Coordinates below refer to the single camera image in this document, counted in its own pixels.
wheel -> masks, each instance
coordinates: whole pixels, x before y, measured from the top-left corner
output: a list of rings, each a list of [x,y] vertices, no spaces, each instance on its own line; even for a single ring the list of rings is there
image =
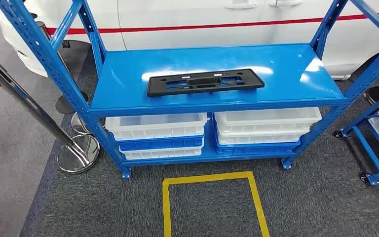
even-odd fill
[[[364,183],[367,183],[368,182],[368,178],[367,178],[367,174],[366,173],[362,173],[360,175],[360,180]]]
[[[336,138],[343,137],[341,131],[334,131],[334,132],[332,132],[332,135],[333,135],[334,137],[336,137]]]

stanchion base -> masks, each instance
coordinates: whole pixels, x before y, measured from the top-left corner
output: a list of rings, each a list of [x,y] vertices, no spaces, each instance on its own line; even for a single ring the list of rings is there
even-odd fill
[[[100,146],[97,139],[91,135],[78,135],[73,137],[72,140],[74,140],[74,142],[82,148],[87,155],[89,162],[85,165],[82,164],[79,158],[73,154],[67,146],[63,146],[61,148],[57,157],[57,162],[62,171],[69,174],[79,174],[87,171],[96,163],[98,160]]]
[[[379,86],[373,86],[364,92],[364,97],[373,105],[379,100]]]
[[[88,101],[88,95],[81,91],[84,99]],[[56,110],[64,115],[73,114],[75,110],[73,107],[69,104],[68,100],[65,98],[64,95],[60,96],[59,99],[56,101]]]
[[[91,134],[89,129],[85,126],[85,124],[80,120],[77,112],[73,114],[71,119],[72,129],[79,134]]]

car body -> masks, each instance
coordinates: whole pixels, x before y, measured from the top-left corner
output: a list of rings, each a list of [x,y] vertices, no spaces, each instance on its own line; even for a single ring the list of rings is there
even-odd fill
[[[107,50],[309,42],[332,0],[88,0]],[[367,0],[379,13],[379,0]],[[25,6],[55,31],[70,0],[26,0]],[[28,69],[44,68],[0,11],[5,39]],[[89,42],[78,17],[65,40]],[[379,29],[347,3],[328,35],[323,63],[347,79],[379,53]]]

yellow tape square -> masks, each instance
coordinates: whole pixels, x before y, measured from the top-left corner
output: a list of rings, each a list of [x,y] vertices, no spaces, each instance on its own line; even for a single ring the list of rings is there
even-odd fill
[[[169,185],[200,183],[200,182],[219,181],[219,180],[226,180],[226,179],[243,179],[243,178],[247,178],[249,181],[249,186],[251,188],[251,193],[252,193],[252,199],[254,201],[256,215],[258,217],[259,228],[261,229],[262,236],[269,237],[269,232],[268,232],[268,227],[266,226],[264,211],[262,210],[261,200],[259,199],[259,193],[258,193],[258,189],[256,188],[255,178],[252,171],[164,179],[162,183],[162,193],[163,193],[163,229],[165,232],[165,237],[172,237],[171,207],[169,203]]]

gray carpet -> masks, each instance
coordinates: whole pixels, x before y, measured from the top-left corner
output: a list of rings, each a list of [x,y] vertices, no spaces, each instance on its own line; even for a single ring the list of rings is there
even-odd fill
[[[90,89],[93,80],[89,53],[79,82]],[[351,83],[338,85],[345,90]],[[379,237],[379,186],[358,178],[374,166],[353,136],[345,141],[331,135],[368,106],[360,97],[291,171],[282,170],[278,159],[263,159],[134,167],[131,179],[122,180],[104,153],[92,169],[75,176],[57,171],[52,153],[21,236],[161,237],[164,178],[253,171],[271,236]],[[170,201],[175,237],[261,236],[245,180],[173,185]]]
[[[72,42],[61,51],[76,79],[89,45]],[[28,70],[0,28],[0,63],[57,123],[63,119],[54,105],[61,95],[49,78]],[[17,237],[43,175],[54,136],[15,99],[0,88],[0,237]]]

